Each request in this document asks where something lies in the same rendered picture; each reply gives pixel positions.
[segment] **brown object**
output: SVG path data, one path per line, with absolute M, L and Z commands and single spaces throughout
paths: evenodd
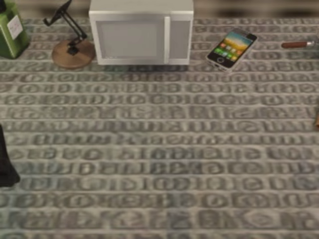
M 306 41 L 296 41 L 296 42 L 285 42 L 281 44 L 282 48 L 302 48 L 306 47 L 307 42 Z
M 94 45 L 88 40 L 77 44 L 79 52 L 74 56 L 67 53 L 69 40 L 64 40 L 57 44 L 52 52 L 53 62 L 65 69 L 78 69 L 89 65 L 95 58 Z
M 319 129 L 319 111 L 317 111 L 316 120 L 315 120 L 315 126 L 317 129 Z

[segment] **phone home button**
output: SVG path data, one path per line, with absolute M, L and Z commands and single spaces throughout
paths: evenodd
M 217 58 L 217 62 L 218 62 L 218 63 L 223 63 L 223 62 L 224 62 L 224 59 L 221 58 L 221 57 L 218 57 L 218 58 Z

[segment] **microwave handle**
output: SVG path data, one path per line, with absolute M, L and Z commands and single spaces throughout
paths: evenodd
M 169 61 L 169 49 L 170 49 L 170 17 L 166 16 L 164 19 L 164 64 L 168 64 Z

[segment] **microwave door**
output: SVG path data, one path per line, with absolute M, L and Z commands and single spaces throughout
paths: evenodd
M 169 16 L 112 16 L 96 21 L 96 34 L 99 41 L 97 57 L 103 64 L 149 65 L 169 62 Z

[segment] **phone screen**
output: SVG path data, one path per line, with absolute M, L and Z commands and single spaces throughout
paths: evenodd
M 217 61 L 225 67 L 231 67 L 256 39 L 257 37 L 252 34 L 244 36 L 234 30 L 225 36 L 207 58 Z

